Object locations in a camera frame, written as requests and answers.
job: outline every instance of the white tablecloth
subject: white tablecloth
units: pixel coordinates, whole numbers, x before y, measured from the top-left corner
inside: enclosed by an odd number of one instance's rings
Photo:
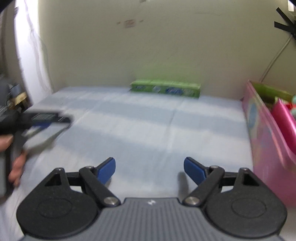
[[[109,189],[122,201],[185,197],[196,187],[183,172],[187,156],[232,172],[252,168],[240,101],[77,87],[60,90],[31,109],[60,110],[72,115],[74,123],[58,137],[62,127],[52,125],[27,142],[30,155],[21,185],[0,206],[1,241],[22,237],[17,207],[56,167],[74,172],[114,157],[117,167]]]

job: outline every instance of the black circular hinge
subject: black circular hinge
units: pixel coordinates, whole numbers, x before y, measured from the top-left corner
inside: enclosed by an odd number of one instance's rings
[[[280,232],[287,217],[282,202],[261,187],[245,187],[215,196],[206,214],[223,232],[242,238],[263,238]]]
[[[63,169],[49,174],[19,205],[17,220],[24,234],[41,239],[75,235],[95,220],[95,201],[70,189]]]

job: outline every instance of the finger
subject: finger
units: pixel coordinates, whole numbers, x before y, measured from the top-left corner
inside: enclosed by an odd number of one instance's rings
[[[14,183],[14,181],[22,175],[22,169],[12,169],[10,174],[8,175],[8,180],[11,183]]]
[[[14,181],[13,185],[14,185],[15,187],[18,187],[18,186],[20,185],[20,178],[17,178],[17,179]]]
[[[12,143],[13,135],[0,136],[0,152],[5,151]]]
[[[12,164],[12,169],[20,169],[23,168],[26,162],[26,152],[22,152],[22,154],[15,159]]]

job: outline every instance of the gray gripper base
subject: gray gripper base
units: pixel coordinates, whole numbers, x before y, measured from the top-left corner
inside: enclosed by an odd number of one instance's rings
[[[239,241],[244,239],[234,238],[217,230],[205,219],[200,209],[185,207],[177,198],[127,198],[119,207],[105,208],[87,230],[58,241],[86,240]],[[257,240],[283,241],[276,235]],[[22,241],[40,241],[40,239],[25,236]]]

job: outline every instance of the white cable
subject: white cable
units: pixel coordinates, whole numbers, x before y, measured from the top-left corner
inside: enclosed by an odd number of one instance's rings
[[[270,71],[271,67],[274,65],[275,61],[278,59],[278,57],[281,55],[281,53],[285,50],[285,48],[288,46],[290,41],[292,40],[293,36],[291,35],[287,42],[283,45],[283,47],[279,50],[279,52],[276,54],[276,56],[272,59],[268,67],[266,68],[265,72],[263,73],[262,77],[259,80],[259,83],[262,83],[265,77],[267,76],[268,72]]]

